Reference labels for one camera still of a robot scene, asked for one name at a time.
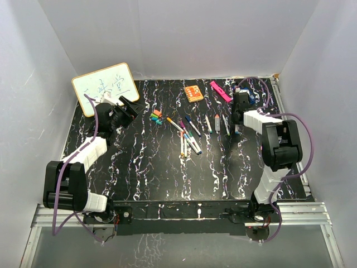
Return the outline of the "orange highlighter marker body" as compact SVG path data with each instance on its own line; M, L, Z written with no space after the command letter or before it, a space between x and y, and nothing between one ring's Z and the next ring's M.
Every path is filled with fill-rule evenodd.
M215 131L216 133L220 132L220 116L216 114L214 116L214 125L215 125Z

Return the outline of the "orange highlighter cap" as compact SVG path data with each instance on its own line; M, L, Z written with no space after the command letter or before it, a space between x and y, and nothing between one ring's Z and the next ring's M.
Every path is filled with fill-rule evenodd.
M153 111L153 114L155 114L156 116L158 116L158 117L162 117L162 112L161 111L158 111L158 110L154 110Z

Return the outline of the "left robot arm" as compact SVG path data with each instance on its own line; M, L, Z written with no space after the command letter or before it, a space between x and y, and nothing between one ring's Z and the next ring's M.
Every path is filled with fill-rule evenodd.
M97 218L108 223L114 219L115 209L108 197L88 190L86 172L108 150L112 134L120 127L128 127L143 111L141 104L121 96L123 103L101 102L84 95L94 111L92 132L82 145L60 161L50 161L46 166L43 205L46 208L95 212Z

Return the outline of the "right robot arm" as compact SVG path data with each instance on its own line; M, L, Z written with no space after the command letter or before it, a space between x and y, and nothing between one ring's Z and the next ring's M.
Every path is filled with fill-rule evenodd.
M264 115L253 109L250 94L241 90L233 94L231 121L261 135L264 162L260 182L249 202L249 216L260 222L268 216L271 204L277 200L278 187L293 165L303 157L297 123Z

